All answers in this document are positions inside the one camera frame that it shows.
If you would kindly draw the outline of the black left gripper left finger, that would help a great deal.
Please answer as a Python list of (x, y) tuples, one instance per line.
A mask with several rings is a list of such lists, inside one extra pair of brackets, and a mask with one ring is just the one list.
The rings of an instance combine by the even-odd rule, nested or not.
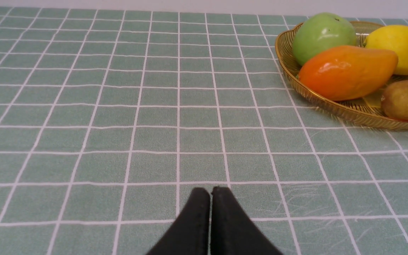
[(147, 252), (148, 255), (207, 255), (210, 195), (195, 187), (168, 230)]

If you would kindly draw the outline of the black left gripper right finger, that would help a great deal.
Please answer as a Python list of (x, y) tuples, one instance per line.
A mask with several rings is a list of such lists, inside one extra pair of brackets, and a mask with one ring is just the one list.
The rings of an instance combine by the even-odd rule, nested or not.
[(231, 189), (212, 190), (212, 255), (281, 255), (282, 252), (256, 227)]

